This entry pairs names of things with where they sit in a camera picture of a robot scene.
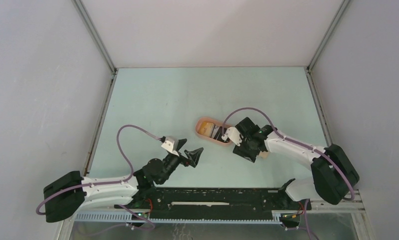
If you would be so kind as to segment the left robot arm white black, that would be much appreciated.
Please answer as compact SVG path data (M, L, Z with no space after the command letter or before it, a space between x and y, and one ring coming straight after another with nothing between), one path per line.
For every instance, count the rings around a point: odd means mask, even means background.
M70 171L43 189L45 220L56 223L68 219L82 209L131 205L140 208L146 196L163 185L178 166L198 165L204 148L184 150L187 139L161 138L161 147L167 155L163 159L152 158L133 174L120 177L91 178L79 171Z

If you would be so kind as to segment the striped black white card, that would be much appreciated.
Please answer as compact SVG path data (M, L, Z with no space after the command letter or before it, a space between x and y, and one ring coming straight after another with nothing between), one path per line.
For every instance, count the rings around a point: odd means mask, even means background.
M210 137L212 139L217 140L221 136L221 132L222 132L222 127L218 126L218 125L214 125L214 127L211 130Z

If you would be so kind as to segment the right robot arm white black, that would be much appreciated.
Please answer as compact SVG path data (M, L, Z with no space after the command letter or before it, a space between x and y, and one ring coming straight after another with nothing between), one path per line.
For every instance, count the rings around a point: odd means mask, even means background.
M235 144L234 154L250 162L260 154L275 153L296 160L311 172L310 177L290 179L281 187L278 202L284 209L311 198L337 205L360 180L345 151L334 143L327 147L306 144L269 124L259 127L248 117L229 127L223 136Z

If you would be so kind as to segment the tan leather card holder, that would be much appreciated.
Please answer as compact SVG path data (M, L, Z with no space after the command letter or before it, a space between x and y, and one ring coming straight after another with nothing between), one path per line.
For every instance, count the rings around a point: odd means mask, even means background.
M257 155L259 158L261 159L267 159L269 156L269 152L268 151L260 151L259 154Z

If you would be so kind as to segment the pink oval tray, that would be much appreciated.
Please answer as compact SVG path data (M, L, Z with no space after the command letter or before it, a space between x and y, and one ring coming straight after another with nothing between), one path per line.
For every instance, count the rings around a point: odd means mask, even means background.
M226 147L229 146L232 141L229 139L222 139L222 127L222 121L211 117L201 117L195 125L195 134L203 140Z

